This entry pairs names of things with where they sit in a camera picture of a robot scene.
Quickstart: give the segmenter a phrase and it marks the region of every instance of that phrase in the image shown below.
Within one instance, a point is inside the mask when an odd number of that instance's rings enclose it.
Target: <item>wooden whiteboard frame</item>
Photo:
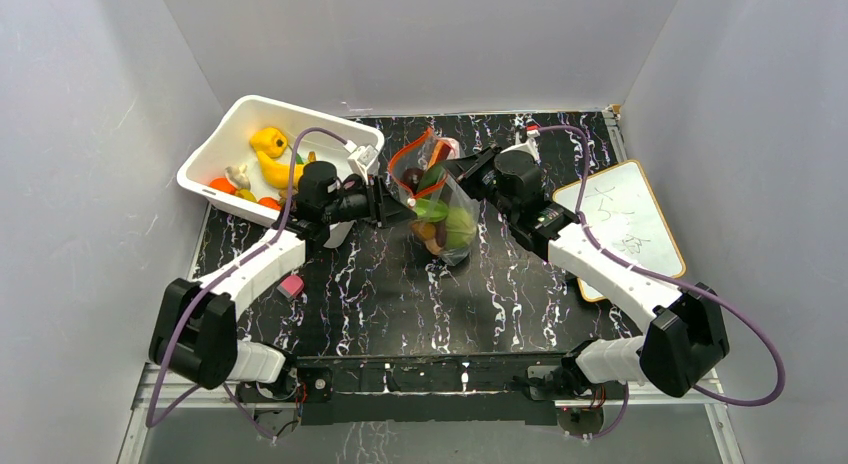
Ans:
[[[653,203],[654,203],[654,207],[656,208],[657,213],[659,214],[660,221],[662,222],[663,226],[665,227],[666,235],[668,235],[668,239],[671,243],[671,246],[674,248],[675,254],[677,254],[677,259],[680,261],[680,272],[672,275],[671,277],[674,277],[674,278],[681,277],[684,274],[686,274],[686,261],[683,260],[683,255],[680,253],[680,248],[677,246],[677,241],[674,240],[674,235],[671,233],[671,229],[669,229],[669,227],[668,227],[668,222],[666,222],[665,215],[662,212],[662,208],[660,207],[659,202],[657,202],[657,197],[656,197],[656,195],[654,195],[654,190],[653,190],[653,188],[651,188],[651,183],[648,181],[648,177],[645,175],[645,170],[642,169],[642,165],[639,163],[639,161],[637,161],[635,159],[629,159],[629,160],[626,160],[624,162],[618,163],[618,164],[616,164],[612,167],[608,167],[608,168],[604,169],[603,171],[596,172],[595,174],[592,174],[591,176],[589,176],[589,182],[587,182],[587,187],[588,187],[589,184],[591,184],[591,181],[592,181],[593,178],[600,176],[600,175],[603,175],[605,173],[614,171],[614,170],[621,168],[621,167],[623,167],[627,164],[630,164],[630,163],[635,164],[636,168],[639,169],[639,174],[642,176],[642,181],[645,183],[645,187],[648,189],[648,194],[650,194],[651,199],[653,200]],[[566,204],[563,204],[562,202],[559,202],[557,200],[557,194],[559,194],[560,191],[564,191],[566,189],[572,189],[572,188],[579,186],[579,185],[580,185],[580,181],[577,181],[577,182],[573,182],[573,183],[571,183],[567,186],[563,186],[563,187],[557,189],[553,193],[553,201],[560,204],[560,205],[565,206],[566,208],[573,210],[571,207],[569,207],[569,205],[566,205]],[[604,297],[604,296],[597,297],[597,298],[587,297],[586,296],[586,289],[584,287],[584,286],[586,286],[586,284],[583,282],[583,279],[578,278],[577,285],[580,288],[580,294],[582,295],[583,299],[586,302],[598,302],[598,301],[602,301],[602,300],[606,299],[606,297]]]

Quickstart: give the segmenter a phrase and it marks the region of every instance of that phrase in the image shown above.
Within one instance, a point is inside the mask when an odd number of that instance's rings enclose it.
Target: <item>whiteboard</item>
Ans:
[[[579,181],[557,189],[554,202],[574,210],[579,190]],[[581,210],[598,241],[617,255],[667,276],[680,277],[686,272],[683,256],[638,161],[625,161],[590,176]],[[587,301],[604,299],[582,279],[578,284]]]

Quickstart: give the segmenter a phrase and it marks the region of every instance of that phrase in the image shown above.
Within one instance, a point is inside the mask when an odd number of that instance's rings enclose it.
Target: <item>green vegetable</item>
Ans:
[[[439,222],[448,217],[448,205],[436,199],[417,199],[415,213],[426,222]]]
[[[448,231],[445,249],[465,247],[471,244],[477,234],[477,224],[471,214],[462,207],[450,208],[445,219],[445,227]]]
[[[434,165],[430,169],[427,169],[427,171],[424,172],[424,175],[421,176],[421,182],[418,184],[418,190],[423,191],[424,189],[427,189],[430,186],[438,184],[439,181],[442,180],[442,177],[444,177],[444,174],[445,171],[442,168],[441,163]]]

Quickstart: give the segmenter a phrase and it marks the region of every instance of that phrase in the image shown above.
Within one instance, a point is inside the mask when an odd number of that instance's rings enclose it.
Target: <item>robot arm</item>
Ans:
[[[541,170],[528,150],[535,146],[495,145],[442,165],[469,197],[487,200],[507,218],[519,245],[583,278],[643,332],[628,339],[584,342],[565,354],[548,388],[557,397],[577,396],[603,382],[650,381],[668,395],[683,396],[728,353],[720,309],[603,256],[587,241],[577,216],[545,196]],[[238,341],[238,317],[259,294],[304,263],[307,245],[323,243],[330,224],[366,219],[389,227],[415,217],[380,179],[360,172],[339,186],[335,168],[320,161],[304,168],[294,199],[293,217],[282,236],[270,244],[281,225],[278,221],[247,252],[266,249],[215,286],[196,309],[179,337],[172,371],[207,389],[225,381],[261,382],[275,394],[288,394],[290,384],[285,381],[294,357],[269,344]],[[151,360],[161,363],[188,302],[236,265],[231,262],[199,282],[178,279],[168,286],[151,341]]]
[[[532,142],[508,149],[495,145],[444,166],[469,197],[498,209],[519,245],[582,278],[643,333],[584,342],[565,356],[562,372],[548,387],[580,395],[592,384],[650,381],[670,396],[683,396],[729,352],[721,309],[604,256],[588,241],[577,216],[545,196],[541,169],[528,149],[535,150]]]

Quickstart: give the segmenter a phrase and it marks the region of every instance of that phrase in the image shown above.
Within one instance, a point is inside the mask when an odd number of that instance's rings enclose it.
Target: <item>orange toy fruit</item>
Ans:
[[[275,211],[282,210],[282,207],[280,207],[280,205],[277,203],[277,201],[275,201],[271,197],[263,197],[262,199],[259,199],[259,204],[261,204],[265,207],[270,207],[271,209],[274,209]]]
[[[436,238],[436,226],[430,222],[413,221],[409,228],[422,241],[429,241]]]
[[[209,183],[209,187],[227,194],[234,194],[236,192],[236,187],[230,184],[230,181],[228,181],[226,177],[213,179],[212,182]]]

